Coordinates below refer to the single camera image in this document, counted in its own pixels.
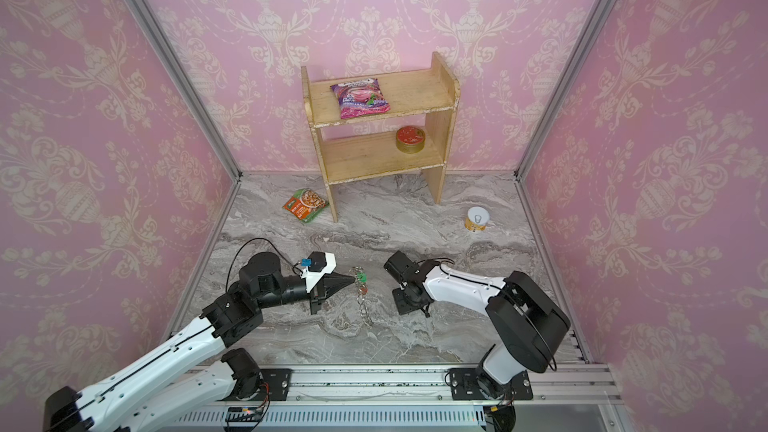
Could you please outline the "metal ring plate with keyrings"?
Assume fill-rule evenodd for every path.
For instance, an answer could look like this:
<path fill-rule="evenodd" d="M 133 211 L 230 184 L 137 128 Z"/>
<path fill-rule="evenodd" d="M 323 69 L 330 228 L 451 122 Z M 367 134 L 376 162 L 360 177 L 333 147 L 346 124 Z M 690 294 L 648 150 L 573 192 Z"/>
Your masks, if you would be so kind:
<path fill-rule="evenodd" d="M 357 274 L 365 274 L 364 269 L 362 267 L 359 267 L 359 266 L 353 266 L 350 269 L 350 272 L 354 275 L 354 277 L 356 279 L 355 287 L 357 288 L 357 304 L 358 304 L 358 308 L 359 308 L 361 319 L 362 319 L 363 323 L 366 326 L 371 327 L 373 325 L 373 322 L 371 320 L 371 317 L 370 317 L 370 314 L 369 314 L 369 311 L 368 311 L 368 308 L 367 308 L 367 303 L 366 303 L 366 296 L 367 296 L 368 293 L 366 295 L 361 295 L 360 292 L 359 292 L 359 289 L 361 287 L 366 287 L 368 289 L 368 285 L 367 285 L 367 283 L 366 284 L 360 284 L 358 282 L 357 278 L 356 278 Z"/>

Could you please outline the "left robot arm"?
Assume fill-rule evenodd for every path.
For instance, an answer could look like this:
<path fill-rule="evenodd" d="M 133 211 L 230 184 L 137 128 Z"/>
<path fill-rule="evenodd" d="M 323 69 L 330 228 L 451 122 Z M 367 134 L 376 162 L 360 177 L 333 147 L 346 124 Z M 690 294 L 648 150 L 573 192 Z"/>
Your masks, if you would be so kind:
<path fill-rule="evenodd" d="M 200 406 L 268 396 L 251 355 L 235 345 L 263 322 L 266 309 L 305 302 L 311 313 L 354 284 L 333 254 L 313 252 L 285 276 L 274 252 L 253 255 L 237 281 L 186 327 L 120 371 L 45 402 L 46 431 L 158 431 Z"/>

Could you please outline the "round red-lid tin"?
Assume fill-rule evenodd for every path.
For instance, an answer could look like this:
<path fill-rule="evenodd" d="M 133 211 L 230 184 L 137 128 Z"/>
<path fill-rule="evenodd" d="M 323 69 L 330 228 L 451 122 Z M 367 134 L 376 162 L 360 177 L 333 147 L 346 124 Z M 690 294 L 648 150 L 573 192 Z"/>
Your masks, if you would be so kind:
<path fill-rule="evenodd" d="M 395 134 L 396 147 L 399 151 L 407 154 L 415 154 L 422 151 L 425 147 L 426 133 L 417 126 L 403 126 Z"/>

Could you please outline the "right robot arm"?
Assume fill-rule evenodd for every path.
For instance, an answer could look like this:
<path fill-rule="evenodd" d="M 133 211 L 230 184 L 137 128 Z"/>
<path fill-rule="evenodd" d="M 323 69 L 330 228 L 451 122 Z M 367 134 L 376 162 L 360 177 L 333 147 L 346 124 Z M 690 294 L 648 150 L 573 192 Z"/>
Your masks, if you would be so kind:
<path fill-rule="evenodd" d="M 437 302 L 486 316 L 498 340 L 473 368 L 449 371 L 453 397 L 513 401 L 532 397 L 525 385 L 530 372 L 556 371 L 556 352 L 571 329 L 565 312 L 527 274 L 488 277 L 458 271 L 449 260 L 420 262 L 397 251 L 384 269 L 398 283 L 392 291 L 401 315 L 429 314 Z"/>

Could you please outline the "small yellow pull-tab can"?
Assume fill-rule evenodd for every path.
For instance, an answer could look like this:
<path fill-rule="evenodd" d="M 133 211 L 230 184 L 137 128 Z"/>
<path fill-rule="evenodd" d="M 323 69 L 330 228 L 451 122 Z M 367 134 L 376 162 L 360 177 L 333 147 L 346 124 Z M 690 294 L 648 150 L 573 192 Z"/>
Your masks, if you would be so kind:
<path fill-rule="evenodd" d="M 484 231 L 490 220 L 490 214 L 487 209 L 480 206 L 470 207 L 467 211 L 464 226 L 468 231 Z"/>

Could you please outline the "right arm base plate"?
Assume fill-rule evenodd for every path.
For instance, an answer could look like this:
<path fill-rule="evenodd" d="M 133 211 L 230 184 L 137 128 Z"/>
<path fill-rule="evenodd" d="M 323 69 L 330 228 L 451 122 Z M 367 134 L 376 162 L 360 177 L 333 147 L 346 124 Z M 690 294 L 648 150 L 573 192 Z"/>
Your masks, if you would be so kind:
<path fill-rule="evenodd" d="M 499 383 L 481 368 L 457 367 L 448 370 L 445 382 L 455 401 L 528 401 L 534 397 L 526 371 Z"/>

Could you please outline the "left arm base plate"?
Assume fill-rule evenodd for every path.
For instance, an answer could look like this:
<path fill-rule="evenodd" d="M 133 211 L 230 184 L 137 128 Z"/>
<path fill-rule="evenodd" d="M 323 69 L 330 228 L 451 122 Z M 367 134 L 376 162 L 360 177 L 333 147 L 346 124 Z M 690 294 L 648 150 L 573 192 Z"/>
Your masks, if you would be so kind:
<path fill-rule="evenodd" d="M 234 388 L 219 401 L 274 401 L 283 402 L 291 385 L 293 370 L 268 368 L 258 372 L 237 372 Z"/>

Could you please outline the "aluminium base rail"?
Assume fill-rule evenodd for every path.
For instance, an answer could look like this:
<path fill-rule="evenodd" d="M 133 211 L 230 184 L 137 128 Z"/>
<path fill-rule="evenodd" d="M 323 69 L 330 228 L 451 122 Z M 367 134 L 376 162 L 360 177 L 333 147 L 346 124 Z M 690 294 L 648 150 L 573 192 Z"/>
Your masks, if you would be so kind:
<path fill-rule="evenodd" d="M 216 401 L 158 431 L 629 431 L 611 373 L 565 364 L 528 374 L 528 401 L 455 401 L 445 382 L 458 364 L 304 365 L 287 400 Z"/>

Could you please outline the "purple snack bag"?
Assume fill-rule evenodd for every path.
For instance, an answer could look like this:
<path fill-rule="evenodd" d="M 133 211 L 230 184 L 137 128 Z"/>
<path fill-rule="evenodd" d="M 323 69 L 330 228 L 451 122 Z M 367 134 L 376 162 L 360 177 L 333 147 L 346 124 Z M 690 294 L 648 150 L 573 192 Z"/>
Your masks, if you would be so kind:
<path fill-rule="evenodd" d="M 330 86 L 340 109 L 342 120 L 383 114 L 390 111 L 377 78 L 362 78 Z"/>

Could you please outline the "green orange soup packet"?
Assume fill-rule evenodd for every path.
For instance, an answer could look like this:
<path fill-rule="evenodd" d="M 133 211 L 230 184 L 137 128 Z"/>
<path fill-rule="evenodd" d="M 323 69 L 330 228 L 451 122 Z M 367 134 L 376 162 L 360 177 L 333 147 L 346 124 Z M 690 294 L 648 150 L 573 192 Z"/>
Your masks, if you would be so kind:
<path fill-rule="evenodd" d="M 283 205 L 283 209 L 290 212 L 303 223 L 309 223 L 323 211 L 329 202 L 312 189 L 297 190 Z"/>

